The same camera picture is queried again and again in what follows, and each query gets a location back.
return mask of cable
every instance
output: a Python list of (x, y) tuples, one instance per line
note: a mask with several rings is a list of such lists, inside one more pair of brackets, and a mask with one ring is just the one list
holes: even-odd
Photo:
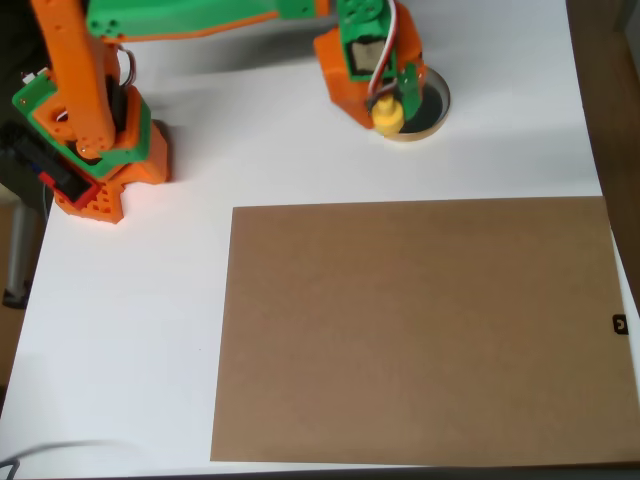
[(47, 186), (44, 184), (42, 185), (42, 207), (42, 213), (44, 214), (44, 223), (47, 223), (49, 221), (49, 209), (47, 208)]
[(30, 457), (31, 455), (36, 455), (38, 453), (48, 452), (49, 450), (59, 450), (61, 448), (71, 448), (71, 447), (91, 447), (96, 445), (108, 445), (108, 442), (96, 441), (96, 440), (87, 440), (83, 442), (59, 442), (59, 443), (45, 443), (44, 445), (40, 445), (38, 447), (29, 448), (20, 453), (16, 453), (15, 455), (7, 458), (0, 462), (0, 469), (11, 467), (9, 470), (9, 474), (7, 475), (6, 480), (13, 480), (18, 472), (18, 468), (20, 468), (20, 460), (25, 457)]
[(393, 92), (397, 86), (398, 80), (394, 79), (391, 83), (385, 85), (376, 93), (374, 93), (373, 96), (367, 98), (367, 110), (369, 111), (369, 113), (371, 113), (371, 110), (373, 110), (373, 106), (378, 103), (378, 100), (380, 100), (380, 98), (385, 96), (387, 93)]
[(5, 467), (11, 467), (11, 470), (9, 470), (9, 474), (7, 475), (7, 480), (13, 480), (16, 476), (16, 473), (18, 472), (18, 468), (20, 468), (20, 460), (15, 459), (12, 461), (0, 463), (0, 469)]
[(122, 45), (118, 45), (118, 50), (126, 53), (127, 57), (129, 57), (129, 75), (122, 84), (123, 87), (128, 87), (136, 81), (136, 57), (133, 55), (133, 52), (131, 50), (124, 48)]
[(389, 58), (391, 58), (391, 51), (393, 50), (393, 44), (395, 43), (396, 34), (398, 33), (398, 9), (396, 7), (396, 2), (395, 0), (387, 0), (387, 2), (389, 3), (389, 9), (391, 10), (391, 24), (389, 25), (389, 34), (387, 35), (387, 41), (385, 42), (384, 49), (382, 50), (382, 55), (380, 55), (378, 65), (373, 71), (371, 82), (369, 82), (369, 97), (373, 97), (375, 89), (380, 83), (384, 69), (387, 66), (387, 63), (389, 63)]

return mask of red wire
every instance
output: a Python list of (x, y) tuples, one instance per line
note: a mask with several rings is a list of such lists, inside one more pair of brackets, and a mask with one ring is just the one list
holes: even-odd
[(393, 44), (396, 41), (396, 34), (398, 32), (398, 19), (396, 18), (396, 22), (391, 25), (391, 31), (389, 32), (389, 37), (390, 37), (390, 42), (391, 45), (389, 47), (389, 51), (387, 52), (385, 58), (383, 59), (383, 67), (380, 69), (380, 72), (378, 73), (375, 82), (373, 84), (373, 89), (375, 90), (378, 85), (380, 84), (380, 79), (382, 78), (382, 76), (384, 75), (384, 71), (386, 69), (387, 63), (389, 63), (389, 58), (391, 58), (391, 53), (393, 52)]

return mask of orange bracket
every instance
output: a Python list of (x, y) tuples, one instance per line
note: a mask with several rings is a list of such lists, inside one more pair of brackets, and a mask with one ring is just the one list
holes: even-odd
[[(398, 34), (396, 55), (398, 69), (404, 70), (407, 63), (416, 64), (418, 73), (426, 74), (427, 67), (422, 60), (422, 41), (411, 13), (404, 5), (398, 7)], [(340, 42), (340, 30), (334, 28), (329, 33), (315, 39), (314, 47), (320, 62), (324, 79), (329, 89), (331, 101), (365, 128), (373, 128), (373, 120), (367, 110), (367, 82), (352, 82)]]
[(120, 77), (117, 47), (92, 37), (81, 0), (32, 0), (55, 66), (58, 101), (68, 112), (78, 151), (104, 151), (115, 140), (106, 77)]
[(152, 185), (166, 182), (169, 176), (167, 142), (158, 127), (152, 125), (151, 128), (151, 150), (147, 160), (129, 164), (106, 182), (100, 182), (97, 197), (81, 210), (74, 208), (61, 195), (56, 195), (56, 203), (60, 208), (71, 215), (118, 223), (124, 217), (120, 195), (125, 185), (133, 182)]

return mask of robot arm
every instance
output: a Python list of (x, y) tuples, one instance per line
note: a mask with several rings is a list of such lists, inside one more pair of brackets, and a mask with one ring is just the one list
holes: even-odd
[[(53, 64), (13, 98), (42, 137), (30, 164), (67, 213), (117, 223), (127, 183), (168, 178), (167, 145), (131, 79), (120, 42), (191, 38), (271, 19), (329, 14), (330, 0), (31, 0)], [(339, 25), (314, 46), (332, 101), (365, 128), (398, 133), (422, 103), (426, 67), (408, 10), (395, 0), (337, 0)], [(24, 152), (53, 149), (36, 164)], [(52, 168), (59, 164), (64, 168)], [(70, 188), (65, 182), (71, 182)]]

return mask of floor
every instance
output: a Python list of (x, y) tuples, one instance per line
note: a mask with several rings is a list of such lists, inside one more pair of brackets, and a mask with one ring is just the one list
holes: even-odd
[[(2, 287), (0, 291), (4, 290), (7, 271), (12, 212), (12, 206), (0, 206), (0, 286)], [(2, 398), (2, 386), (9, 383), (23, 317), (24, 312), (0, 305), (0, 398)]]
[[(614, 31), (620, 1), (567, 0), (593, 153), (625, 270), (640, 301), (640, 82), (626, 39)], [(0, 283), (4, 281), (11, 208), (0, 206)], [(0, 406), (23, 312), (0, 306)]]

